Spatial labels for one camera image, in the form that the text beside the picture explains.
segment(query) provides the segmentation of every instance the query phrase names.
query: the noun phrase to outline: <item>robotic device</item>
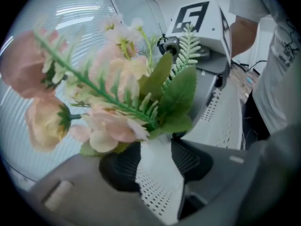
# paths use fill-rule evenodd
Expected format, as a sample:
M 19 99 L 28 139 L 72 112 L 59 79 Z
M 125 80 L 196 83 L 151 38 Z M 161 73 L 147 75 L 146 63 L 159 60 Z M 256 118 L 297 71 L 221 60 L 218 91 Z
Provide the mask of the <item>robotic device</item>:
M 202 46 L 190 111 L 196 124 L 213 90 L 225 86 L 231 40 L 228 23 L 214 0 L 188 5 L 179 9 L 166 33 L 164 50 L 174 57 L 186 23 L 195 26 Z M 255 143 L 248 152 L 185 141 L 181 134 L 151 151 L 134 143 L 123 153 L 102 159 L 75 155 L 24 197 L 52 225 L 246 225 L 276 202 L 295 175 L 301 161 L 298 131 L 297 127 L 281 131 Z M 173 183 L 168 173 L 161 173 L 161 179 L 170 178 L 177 200 L 141 164 L 153 165 L 159 172 L 171 165 L 182 180 Z

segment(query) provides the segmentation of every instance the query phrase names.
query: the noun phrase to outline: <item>person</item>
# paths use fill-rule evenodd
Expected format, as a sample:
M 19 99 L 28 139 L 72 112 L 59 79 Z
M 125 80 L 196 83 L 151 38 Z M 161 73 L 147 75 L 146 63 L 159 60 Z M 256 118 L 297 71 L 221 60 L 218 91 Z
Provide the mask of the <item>person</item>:
M 266 139 L 287 126 L 275 93 L 299 53 L 301 39 L 277 0 L 230 0 L 229 12 L 236 15 L 230 26 L 232 57 L 254 44 L 261 18 L 271 15 L 276 22 L 266 66 L 243 109 L 243 133 L 248 149 L 254 141 Z

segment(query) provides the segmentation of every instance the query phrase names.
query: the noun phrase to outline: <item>white t-shirt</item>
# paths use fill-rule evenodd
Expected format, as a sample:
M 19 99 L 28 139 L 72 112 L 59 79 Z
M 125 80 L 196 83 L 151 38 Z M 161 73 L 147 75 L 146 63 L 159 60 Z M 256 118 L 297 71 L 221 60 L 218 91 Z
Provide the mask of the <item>white t-shirt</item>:
M 275 89 L 299 53 L 300 35 L 277 0 L 230 0 L 230 12 L 257 23 L 270 14 L 277 24 L 266 67 L 253 90 L 254 102 L 272 134 L 287 126 Z

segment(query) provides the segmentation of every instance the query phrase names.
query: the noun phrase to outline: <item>person's arm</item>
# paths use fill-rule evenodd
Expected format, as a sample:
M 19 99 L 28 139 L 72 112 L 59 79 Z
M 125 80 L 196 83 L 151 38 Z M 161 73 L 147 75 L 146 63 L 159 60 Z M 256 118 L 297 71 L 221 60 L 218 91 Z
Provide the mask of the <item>person's arm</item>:
M 255 42 L 260 19 L 269 14 L 262 0 L 230 0 L 229 12 L 236 15 L 231 29 L 231 56 L 248 50 Z
M 255 42 L 258 23 L 237 16 L 236 21 L 231 24 L 231 57 L 248 50 Z

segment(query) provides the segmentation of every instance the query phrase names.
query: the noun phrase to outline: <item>flower bouquet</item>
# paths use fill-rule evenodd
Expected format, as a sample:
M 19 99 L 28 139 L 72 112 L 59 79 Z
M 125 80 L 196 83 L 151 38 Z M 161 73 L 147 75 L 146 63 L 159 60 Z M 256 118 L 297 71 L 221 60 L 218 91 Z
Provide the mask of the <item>flower bouquet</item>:
M 135 141 L 148 143 L 161 134 L 189 130 L 200 46 L 193 27 L 184 30 L 176 62 L 166 53 L 154 63 L 154 43 L 141 19 L 127 27 L 119 16 L 107 17 L 101 31 L 107 43 L 99 50 L 92 47 L 77 67 L 71 57 L 83 29 L 69 43 L 56 30 L 46 31 L 43 23 L 18 35 L 3 53 L 0 72 L 21 97 L 33 98 L 25 113 L 31 145 L 52 151 L 70 132 L 82 143 L 81 154 L 103 156 L 120 153 Z M 147 56 L 138 56 L 139 40 L 145 40 Z M 69 106 L 83 107 L 84 113 L 71 114 L 55 96 L 61 83 Z M 79 119 L 86 125 L 71 125 Z

